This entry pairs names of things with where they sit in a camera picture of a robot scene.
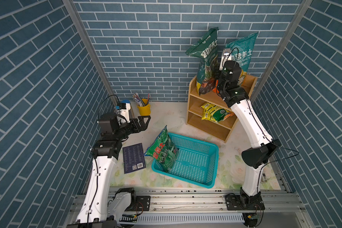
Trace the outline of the teal and orange soil bag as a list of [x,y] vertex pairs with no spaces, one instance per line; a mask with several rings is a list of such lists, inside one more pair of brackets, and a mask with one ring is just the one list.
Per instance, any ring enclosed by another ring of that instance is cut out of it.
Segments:
[[248,35],[247,37],[233,41],[224,47],[231,49],[229,60],[239,63],[239,66],[242,69],[242,74],[239,78],[238,85],[242,85],[247,75],[247,70],[250,65],[257,36],[258,33],[253,33]]

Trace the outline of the small green red-lettered soil bag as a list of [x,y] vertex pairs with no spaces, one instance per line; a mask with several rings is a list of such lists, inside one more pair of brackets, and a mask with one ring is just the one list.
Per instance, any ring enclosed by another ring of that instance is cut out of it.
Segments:
[[154,142],[147,148],[145,156],[153,159],[162,167],[164,172],[170,171],[176,161],[179,149],[171,140],[167,126],[159,133]]

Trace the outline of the dark green soil bag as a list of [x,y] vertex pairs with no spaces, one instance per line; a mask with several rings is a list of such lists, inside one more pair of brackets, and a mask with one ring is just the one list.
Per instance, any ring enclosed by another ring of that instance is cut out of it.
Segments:
[[207,94],[215,88],[218,71],[218,30],[218,27],[210,28],[185,52],[187,56],[200,60],[196,77],[198,95]]

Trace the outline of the yellow green fertilizer bag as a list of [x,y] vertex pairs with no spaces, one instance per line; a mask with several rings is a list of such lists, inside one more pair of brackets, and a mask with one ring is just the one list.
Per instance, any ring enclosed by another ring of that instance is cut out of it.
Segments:
[[212,103],[204,103],[201,108],[203,109],[202,120],[208,120],[215,123],[225,121],[234,114],[220,106]]

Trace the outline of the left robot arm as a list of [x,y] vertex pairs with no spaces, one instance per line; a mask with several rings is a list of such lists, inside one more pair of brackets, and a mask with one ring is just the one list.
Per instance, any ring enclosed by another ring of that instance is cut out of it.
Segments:
[[92,170],[85,201],[69,228],[118,228],[126,209],[137,204],[134,188],[119,189],[112,201],[108,200],[108,192],[123,141],[145,131],[151,117],[139,116],[124,123],[119,123],[120,119],[125,117],[114,112],[98,119],[101,138],[91,149]]

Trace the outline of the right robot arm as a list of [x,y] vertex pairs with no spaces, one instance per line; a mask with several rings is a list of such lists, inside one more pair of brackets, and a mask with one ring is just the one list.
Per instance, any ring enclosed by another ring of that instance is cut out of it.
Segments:
[[246,173],[240,195],[226,201],[229,205],[233,201],[236,202],[236,209],[264,210],[259,184],[263,169],[269,164],[269,158],[277,148],[281,147],[281,142],[266,131],[252,107],[248,93],[238,85],[241,74],[239,63],[227,60],[222,67],[217,86],[219,96],[237,116],[251,144],[251,148],[241,154],[246,165]]

